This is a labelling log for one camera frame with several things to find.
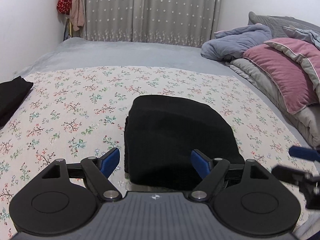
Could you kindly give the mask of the pink pillow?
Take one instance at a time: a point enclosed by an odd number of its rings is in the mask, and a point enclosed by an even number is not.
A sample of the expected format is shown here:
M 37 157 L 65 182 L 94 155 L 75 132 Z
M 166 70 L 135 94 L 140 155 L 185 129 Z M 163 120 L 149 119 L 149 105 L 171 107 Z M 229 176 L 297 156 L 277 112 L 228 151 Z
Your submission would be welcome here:
M 305 46 L 290 48 L 271 42 L 252 47 L 243 53 L 244 59 L 263 70 L 276 84 L 290 114 L 319 103 L 311 75 L 306 73 L 301 62 L 304 57 L 315 63 L 319 71 L 319 50 Z

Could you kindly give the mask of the grey blue bed blanket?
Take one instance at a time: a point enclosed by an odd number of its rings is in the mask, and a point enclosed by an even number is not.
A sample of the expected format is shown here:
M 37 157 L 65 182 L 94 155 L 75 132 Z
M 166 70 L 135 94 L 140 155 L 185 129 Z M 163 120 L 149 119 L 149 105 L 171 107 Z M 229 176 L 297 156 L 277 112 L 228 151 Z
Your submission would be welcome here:
M 158 43 L 94 42 L 75 37 L 62 42 L 54 51 L 44 54 L 18 74 L 27 76 L 33 72 L 97 66 L 168 67 L 234 76 L 257 93 L 277 116 L 284 118 L 292 132 L 300 133 L 304 138 L 303 144 L 319 146 L 319 105 L 290 115 L 285 111 L 273 82 L 246 59 L 223 63 L 205 59 L 199 48 Z

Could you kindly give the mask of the grey pillow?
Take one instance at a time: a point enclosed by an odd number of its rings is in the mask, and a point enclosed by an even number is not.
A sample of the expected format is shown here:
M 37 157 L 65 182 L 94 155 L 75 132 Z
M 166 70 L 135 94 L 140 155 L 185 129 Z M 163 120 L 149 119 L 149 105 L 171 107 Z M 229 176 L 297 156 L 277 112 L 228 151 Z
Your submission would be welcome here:
M 314 24 L 290 17 L 257 15 L 252 11 L 248 14 L 248 20 L 249 25 L 262 24 L 270 29 L 271 37 L 257 42 L 258 45 L 278 42 L 290 48 L 305 46 L 319 50 L 319 27 Z

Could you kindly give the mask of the grey quilt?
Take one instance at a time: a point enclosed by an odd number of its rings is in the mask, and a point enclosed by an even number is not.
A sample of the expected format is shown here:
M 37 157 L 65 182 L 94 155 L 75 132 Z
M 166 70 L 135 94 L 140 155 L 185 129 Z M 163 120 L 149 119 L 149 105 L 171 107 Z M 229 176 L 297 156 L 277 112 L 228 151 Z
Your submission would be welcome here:
M 259 67 L 247 59 L 236 59 L 226 65 L 259 89 L 300 132 L 310 147 L 319 147 L 319 104 L 306 106 L 296 114 L 290 114 L 276 84 Z

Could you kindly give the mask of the blue grey crumpled garment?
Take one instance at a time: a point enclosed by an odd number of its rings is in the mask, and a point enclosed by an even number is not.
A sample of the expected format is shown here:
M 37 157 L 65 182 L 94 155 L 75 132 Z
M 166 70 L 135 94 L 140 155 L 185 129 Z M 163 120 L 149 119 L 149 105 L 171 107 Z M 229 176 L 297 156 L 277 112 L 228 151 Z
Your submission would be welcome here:
M 213 61 L 232 61 L 271 38 L 270 28 L 260 23 L 218 31 L 212 40 L 204 42 L 201 56 Z

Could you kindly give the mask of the floral bed sheet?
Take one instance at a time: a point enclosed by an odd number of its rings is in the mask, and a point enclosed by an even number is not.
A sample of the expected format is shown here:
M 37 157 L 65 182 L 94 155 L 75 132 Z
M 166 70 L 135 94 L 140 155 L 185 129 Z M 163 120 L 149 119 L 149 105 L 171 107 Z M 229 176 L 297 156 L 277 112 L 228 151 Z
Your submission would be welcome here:
M 16 232 L 13 196 L 57 158 L 78 163 L 124 149 L 125 118 L 143 94 L 189 98 L 216 110 L 231 126 L 240 154 L 270 170 L 285 165 L 316 172 L 289 156 L 298 140 L 250 88 L 233 77 L 160 67 L 93 67 L 32 73 L 34 84 L 1 129 L 1 239 Z

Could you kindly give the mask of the folded black garment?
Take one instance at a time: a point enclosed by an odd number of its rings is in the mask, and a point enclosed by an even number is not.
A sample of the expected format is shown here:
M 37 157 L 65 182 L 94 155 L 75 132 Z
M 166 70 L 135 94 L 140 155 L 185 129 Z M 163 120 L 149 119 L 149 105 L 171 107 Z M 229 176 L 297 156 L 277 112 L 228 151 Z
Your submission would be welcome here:
M 21 76 L 11 81 L 1 83 L 0 90 L 0 126 L 3 127 L 17 111 L 34 83 L 26 81 Z

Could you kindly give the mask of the black pants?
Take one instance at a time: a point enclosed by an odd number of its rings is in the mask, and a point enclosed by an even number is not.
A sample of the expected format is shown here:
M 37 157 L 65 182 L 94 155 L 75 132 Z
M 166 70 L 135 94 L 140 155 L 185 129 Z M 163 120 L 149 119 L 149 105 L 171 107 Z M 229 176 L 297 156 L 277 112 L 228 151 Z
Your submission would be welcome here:
M 243 164 L 231 126 L 207 104 L 143 95 L 135 98 L 125 121 L 125 173 L 131 183 L 190 191 L 202 178 L 192 166 L 192 150 L 210 159 Z

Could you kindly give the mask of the grey star curtain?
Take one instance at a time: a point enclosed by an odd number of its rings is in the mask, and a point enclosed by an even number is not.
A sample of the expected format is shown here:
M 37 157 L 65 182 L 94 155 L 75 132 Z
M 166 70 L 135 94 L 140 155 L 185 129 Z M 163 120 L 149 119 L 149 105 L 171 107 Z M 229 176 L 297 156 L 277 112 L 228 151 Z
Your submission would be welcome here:
M 82 0 L 82 38 L 200 47 L 217 30 L 221 0 Z

